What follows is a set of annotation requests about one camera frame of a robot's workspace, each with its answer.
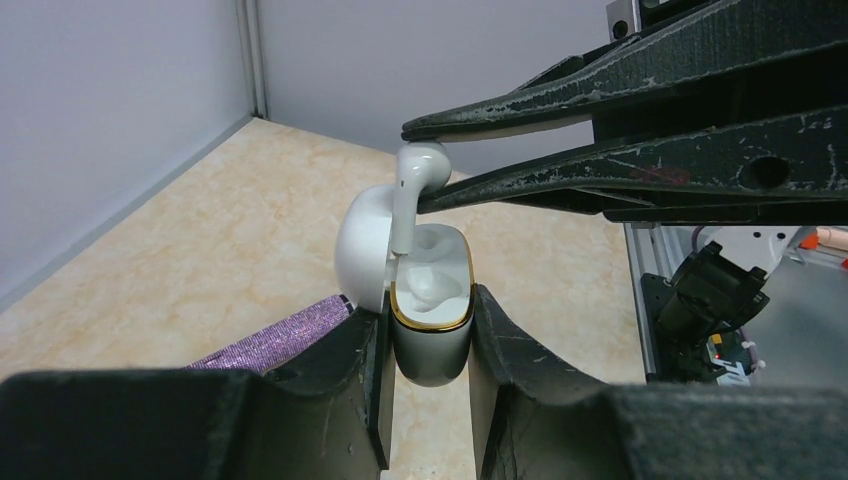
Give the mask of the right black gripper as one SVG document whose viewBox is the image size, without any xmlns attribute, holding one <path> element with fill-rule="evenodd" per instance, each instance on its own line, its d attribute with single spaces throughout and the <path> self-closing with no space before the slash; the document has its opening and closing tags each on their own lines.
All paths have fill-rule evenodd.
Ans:
<svg viewBox="0 0 848 480">
<path fill-rule="evenodd" d="M 847 4 L 671 1 L 649 26 L 507 94 L 405 123 L 468 142 L 592 116 L 597 141 L 424 194 L 421 214 L 506 202 L 615 222 L 842 225 Z"/>
</svg>

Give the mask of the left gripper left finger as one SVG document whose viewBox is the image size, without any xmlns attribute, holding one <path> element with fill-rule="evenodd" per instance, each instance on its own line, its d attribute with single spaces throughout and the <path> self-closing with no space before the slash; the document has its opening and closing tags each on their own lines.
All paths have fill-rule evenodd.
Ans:
<svg viewBox="0 0 848 480">
<path fill-rule="evenodd" d="M 5 479 L 376 479 L 391 443 L 385 316 L 284 365 L 39 371 L 1 385 Z"/>
</svg>

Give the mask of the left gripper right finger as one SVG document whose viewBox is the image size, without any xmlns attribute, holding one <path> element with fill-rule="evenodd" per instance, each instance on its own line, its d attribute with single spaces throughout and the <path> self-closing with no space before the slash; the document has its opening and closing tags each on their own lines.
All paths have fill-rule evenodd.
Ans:
<svg viewBox="0 0 848 480">
<path fill-rule="evenodd" d="M 838 390 L 612 385 L 516 325 L 484 286 L 468 360 L 480 479 L 843 479 Z"/>
</svg>

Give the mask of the white square earbud case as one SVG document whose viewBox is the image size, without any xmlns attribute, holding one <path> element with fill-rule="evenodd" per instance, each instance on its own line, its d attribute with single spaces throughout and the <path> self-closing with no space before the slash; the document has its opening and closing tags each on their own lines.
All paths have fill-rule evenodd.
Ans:
<svg viewBox="0 0 848 480">
<path fill-rule="evenodd" d="M 390 251 L 393 188 L 378 185 L 351 202 L 337 234 L 334 270 L 352 303 L 387 311 L 401 373 L 441 387 L 464 369 L 474 318 L 474 270 L 463 233 L 439 223 L 414 228 L 412 250 Z"/>
</svg>

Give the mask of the white earbud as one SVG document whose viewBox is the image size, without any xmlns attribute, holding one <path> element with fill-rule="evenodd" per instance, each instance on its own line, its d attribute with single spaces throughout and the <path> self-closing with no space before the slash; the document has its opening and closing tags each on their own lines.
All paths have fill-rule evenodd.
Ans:
<svg viewBox="0 0 848 480">
<path fill-rule="evenodd" d="M 452 166 L 446 149 L 435 141 L 408 143 L 396 158 L 390 250 L 403 256 L 412 251 L 420 195 L 445 186 Z"/>
</svg>

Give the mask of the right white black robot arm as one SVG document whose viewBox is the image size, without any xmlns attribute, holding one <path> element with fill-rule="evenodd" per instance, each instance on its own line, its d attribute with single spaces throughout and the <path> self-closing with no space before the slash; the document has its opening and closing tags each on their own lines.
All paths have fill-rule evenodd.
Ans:
<svg viewBox="0 0 848 480">
<path fill-rule="evenodd" d="M 847 221 L 843 1 L 615 1 L 610 41 L 515 90 L 428 114 L 406 141 L 469 142 L 590 121 L 594 141 L 425 194 L 422 213 L 506 202 L 690 226 L 669 277 L 632 244 L 650 381 L 754 371 L 741 328 L 784 253 Z"/>
</svg>

